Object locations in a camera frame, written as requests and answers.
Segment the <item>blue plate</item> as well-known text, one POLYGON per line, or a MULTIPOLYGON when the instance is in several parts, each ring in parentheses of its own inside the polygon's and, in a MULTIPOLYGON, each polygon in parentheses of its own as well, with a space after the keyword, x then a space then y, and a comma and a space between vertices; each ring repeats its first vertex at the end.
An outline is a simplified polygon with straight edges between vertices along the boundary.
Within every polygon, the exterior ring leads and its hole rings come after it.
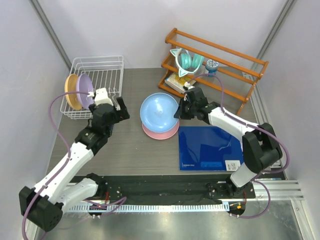
POLYGON ((149 95, 140 106, 140 120, 155 133, 165 133, 178 122, 174 114, 178 110, 177 101, 169 94, 157 92, 149 95))

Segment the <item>pink plate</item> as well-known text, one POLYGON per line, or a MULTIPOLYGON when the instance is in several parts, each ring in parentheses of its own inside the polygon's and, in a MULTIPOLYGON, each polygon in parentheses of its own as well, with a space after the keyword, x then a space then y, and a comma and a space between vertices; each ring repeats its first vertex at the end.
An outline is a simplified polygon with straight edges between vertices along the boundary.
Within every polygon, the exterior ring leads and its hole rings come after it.
POLYGON ((147 127, 145 127, 144 124, 142 124, 142 129, 144 133, 152 139, 166 140, 173 137, 178 132, 179 126, 180 126, 180 122, 178 121, 172 129, 166 132, 161 132, 161 133, 157 133, 149 130, 147 127))

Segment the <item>purple plate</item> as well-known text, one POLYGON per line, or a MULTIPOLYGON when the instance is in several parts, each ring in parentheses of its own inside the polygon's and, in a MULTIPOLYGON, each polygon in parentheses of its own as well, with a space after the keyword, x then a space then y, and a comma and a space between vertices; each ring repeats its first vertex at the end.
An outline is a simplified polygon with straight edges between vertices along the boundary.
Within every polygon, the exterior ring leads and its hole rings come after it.
POLYGON ((85 74, 82 73, 76 82, 76 91, 81 92, 77 93, 77 100, 80 103, 80 105, 86 109, 89 110, 89 106, 94 103, 94 100, 91 96, 88 95, 88 93, 94 92, 94 87, 91 81, 91 78, 85 74))

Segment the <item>orange plate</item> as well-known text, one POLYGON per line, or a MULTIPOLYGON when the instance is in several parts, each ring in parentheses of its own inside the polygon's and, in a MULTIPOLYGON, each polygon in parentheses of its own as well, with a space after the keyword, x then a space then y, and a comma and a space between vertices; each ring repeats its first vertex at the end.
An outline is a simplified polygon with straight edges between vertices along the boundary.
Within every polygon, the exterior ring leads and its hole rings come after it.
MULTIPOLYGON (((64 92, 65 93, 76 92, 77 81, 78 81, 78 76, 74 73, 70 74, 65 80, 64 92)), ((79 111, 82 109, 82 106, 78 101, 76 93, 69 93, 65 97, 66 97, 67 103, 73 110, 79 111)))

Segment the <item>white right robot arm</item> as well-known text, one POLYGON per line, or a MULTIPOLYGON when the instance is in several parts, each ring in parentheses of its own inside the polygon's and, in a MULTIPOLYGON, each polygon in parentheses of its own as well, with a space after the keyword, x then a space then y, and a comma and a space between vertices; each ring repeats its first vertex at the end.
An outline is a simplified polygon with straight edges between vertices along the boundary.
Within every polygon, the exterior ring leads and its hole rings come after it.
POLYGON ((242 194, 246 184, 283 157, 280 143, 270 124, 259 125, 246 121, 221 104, 209 103, 200 87, 185 90, 174 117, 180 120, 197 118, 239 140, 244 162, 230 175, 225 186, 230 197, 236 198, 242 194))

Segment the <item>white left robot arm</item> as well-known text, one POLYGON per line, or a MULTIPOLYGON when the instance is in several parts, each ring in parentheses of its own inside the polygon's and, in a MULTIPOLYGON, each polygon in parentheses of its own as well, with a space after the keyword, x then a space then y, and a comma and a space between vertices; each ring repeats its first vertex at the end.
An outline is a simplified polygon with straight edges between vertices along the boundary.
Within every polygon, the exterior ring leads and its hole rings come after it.
POLYGON ((49 232, 77 203, 91 197, 100 200, 106 195, 106 180, 94 173, 86 175, 70 188, 66 186, 108 142, 114 124, 130 118, 123 98, 117 97, 116 101, 118 106, 114 106, 112 101, 96 101, 90 105, 92 118, 79 132, 63 159, 34 187, 25 186, 20 190, 18 197, 23 222, 29 220, 49 232))

